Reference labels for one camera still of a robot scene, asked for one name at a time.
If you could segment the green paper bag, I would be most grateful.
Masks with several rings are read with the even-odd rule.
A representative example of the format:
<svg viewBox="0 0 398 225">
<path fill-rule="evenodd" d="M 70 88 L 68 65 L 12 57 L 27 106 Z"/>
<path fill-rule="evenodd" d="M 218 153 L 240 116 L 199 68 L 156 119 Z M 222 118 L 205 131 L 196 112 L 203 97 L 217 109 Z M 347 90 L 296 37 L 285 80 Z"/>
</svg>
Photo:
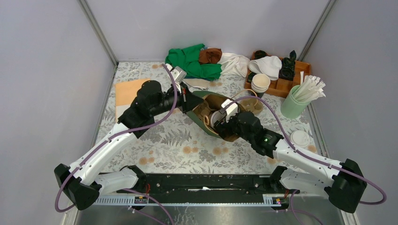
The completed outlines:
<svg viewBox="0 0 398 225">
<path fill-rule="evenodd" d="M 247 139 L 259 125 L 254 119 L 262 112 L 259 100 L 249 98 L 234 102 L 233 99 L 211 91 L 194 91 L 201 103 L 187 112 L 187 115 L 207 134 L 234 142 Z"/>
</svg>

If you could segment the single white paper cup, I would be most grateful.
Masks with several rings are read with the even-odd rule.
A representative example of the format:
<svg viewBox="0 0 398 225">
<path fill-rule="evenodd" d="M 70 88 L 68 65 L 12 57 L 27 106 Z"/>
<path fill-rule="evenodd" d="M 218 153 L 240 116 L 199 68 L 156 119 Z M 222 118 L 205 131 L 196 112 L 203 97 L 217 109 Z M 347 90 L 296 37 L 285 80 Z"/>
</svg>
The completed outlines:
<svg viewBox="0 0 398 225">
<path fill-rule="evenodd" d="M 222 119 L 222 113 L 219 111 L 215 111 L 210 116 L 210 127 L 215 128 L 215 124 Z"/>
</svg>

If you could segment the cardboard cup carrier tray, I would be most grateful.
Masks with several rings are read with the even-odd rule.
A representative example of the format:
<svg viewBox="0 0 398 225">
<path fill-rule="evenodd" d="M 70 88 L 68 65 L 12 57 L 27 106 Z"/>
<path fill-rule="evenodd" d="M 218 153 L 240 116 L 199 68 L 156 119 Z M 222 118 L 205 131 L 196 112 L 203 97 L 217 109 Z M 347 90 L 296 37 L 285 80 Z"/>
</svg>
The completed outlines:
<svg viewBox="0 0 398 225">
<path fill-rule="evenodd" d="M 211 114 L 213 113 L 213 110 L 210 108 L 209 104 L 204 101 L 203 103 L 201 103 L 200 105 L 196 106 L 193 109 L 193 113 L 195 114 L 195 116 L 199 119 L 199 121 L 197 122 L 197 124 L 203 129 L 203 130 L 207 130 L 206 126 L 205 126 L 205 116 L 207 116 L 208 118 L 210 118 Z"/>
</svg>

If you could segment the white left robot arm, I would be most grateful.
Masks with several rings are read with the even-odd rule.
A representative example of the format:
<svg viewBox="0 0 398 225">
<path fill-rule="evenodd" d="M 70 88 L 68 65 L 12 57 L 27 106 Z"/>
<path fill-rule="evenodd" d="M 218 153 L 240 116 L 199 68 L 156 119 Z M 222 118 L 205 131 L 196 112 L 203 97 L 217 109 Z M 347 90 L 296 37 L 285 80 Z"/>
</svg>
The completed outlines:
<svg viewBox="0 0 398 225">
<path fill-rule="evenodd" d="M 84 210 L 107 193 L 127 188 L 135 193 L 143 191 L 145 175 L 136 166 L 107 174 L 102 174 L 102 169 L 149 128 L 165 121 L 175 108 L 186 113 L 203 101 L 183 82 L 180 87 L 172 84 L 166 92 L 157 81 L 144 82 L 130 107 L 98 144 L 70 165 L 59 164 L 54 169 L 60 187 L 55 200 L 56 211 L 63 211 L 58 206 L 61 194 L 65 194 L 78 210 Z"/>
</svg>

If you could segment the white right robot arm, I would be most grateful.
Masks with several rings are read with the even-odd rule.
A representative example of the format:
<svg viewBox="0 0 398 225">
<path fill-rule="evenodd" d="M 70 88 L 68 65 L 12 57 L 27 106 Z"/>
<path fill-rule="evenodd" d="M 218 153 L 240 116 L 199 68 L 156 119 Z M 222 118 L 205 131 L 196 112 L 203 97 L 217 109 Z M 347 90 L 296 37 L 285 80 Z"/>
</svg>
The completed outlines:
<svg viewBox="0 0 398 225">
<path fill-rule="evenodd" d="M 216 111 L 210 117 L 211 127 L 220 135 L 236 135 L 249 142 L 258 154 L 284 161 L 305 173 L 278 169 L 269 180 L 275 193 L 285 189 L 298 189 L 328 198 L 337 208 L 354 213 L 367 184 L 358 178 L 363 173 L 359 165 L 346 159 L 344 162 L 314 154 L 301 147 L 292 148 L 279 133 L 264 128 L 252 112 L 238 112 L 227 117 Z"/>
</svg>

